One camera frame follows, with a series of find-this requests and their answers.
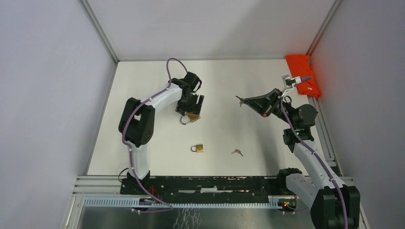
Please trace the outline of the large brass padlock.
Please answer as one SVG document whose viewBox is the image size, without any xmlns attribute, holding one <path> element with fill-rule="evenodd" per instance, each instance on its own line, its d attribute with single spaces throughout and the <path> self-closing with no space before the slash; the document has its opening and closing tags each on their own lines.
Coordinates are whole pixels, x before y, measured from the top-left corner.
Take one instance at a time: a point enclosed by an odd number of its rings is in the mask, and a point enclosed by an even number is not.
<svg viewBox="0 0 405 229">
<path fill-rule="evenodd" d="M 182 125 L 188 125 L 188 124 L 196 122 L 200 118 L 201 118 L 201 116 L 199 114 L 186 113 L 186 115 L 184 115 L 180 118 L 180 123 Z"/>
</svg>

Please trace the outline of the silver key bunch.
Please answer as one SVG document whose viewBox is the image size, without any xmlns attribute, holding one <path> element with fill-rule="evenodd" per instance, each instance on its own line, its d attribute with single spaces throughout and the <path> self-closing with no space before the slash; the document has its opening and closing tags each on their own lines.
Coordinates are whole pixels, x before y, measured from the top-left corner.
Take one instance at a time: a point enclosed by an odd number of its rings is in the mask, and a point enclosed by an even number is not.
<svg viewBox="0 0 405 229">
<path fill-rule="evenodd" d="M 239 106 L 241 107 L 242 105 L 245 104 L 245 99 L 239 96 L 236 96 L 237 99 L 239 99 Z"/>
</svg>

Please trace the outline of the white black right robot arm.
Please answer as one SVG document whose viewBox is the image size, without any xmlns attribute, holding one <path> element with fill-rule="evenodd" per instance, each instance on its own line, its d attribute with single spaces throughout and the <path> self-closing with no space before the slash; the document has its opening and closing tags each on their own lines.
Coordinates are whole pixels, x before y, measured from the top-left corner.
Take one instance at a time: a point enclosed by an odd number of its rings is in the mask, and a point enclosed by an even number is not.
<svg viewBox="0 0 405 229">
<path fill-rule="evenodd" d="M 282 195 L 296 194 L 310 210 L 312 223 L 317 229 L 357 229 L 360 223 L 360 192 L 348 186 L 319 154 L 311 133 L 317 110 L 310 104 L 297 108 L 285 100 L 278 89 L 250 98 L 241 98 L 262 117 L 275 115 L 289 125 L 283 131 L 284 144 L 304 166 L 310 181 L 300 173 L 290 173 L 276 181 Z"/>
</svg>

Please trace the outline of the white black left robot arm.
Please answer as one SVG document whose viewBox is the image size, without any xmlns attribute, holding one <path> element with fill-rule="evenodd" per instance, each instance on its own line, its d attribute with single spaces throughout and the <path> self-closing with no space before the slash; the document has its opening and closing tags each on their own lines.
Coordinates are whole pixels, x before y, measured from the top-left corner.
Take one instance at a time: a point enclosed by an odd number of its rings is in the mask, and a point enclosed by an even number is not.
<svg viewBox="0 0 405 229">
<path fill-rule="evenodd" d="M 143 99 L 133 97 L 126 101 L 118 130 L 122 142 L 129 150 L 130 174 L 135 177 L 132 188 L 138 194 L 149 191 L 150 181 L 145 177 L 150 173 L 148 142 L 154 134 L 156 114 L 171 104 L 175 111 L 184 116 L 200 118 L 204 96 L 197 94 L 201 79 L 192 72 L 184 78 L 173 78 L 163 89 Z"/>
</svg>

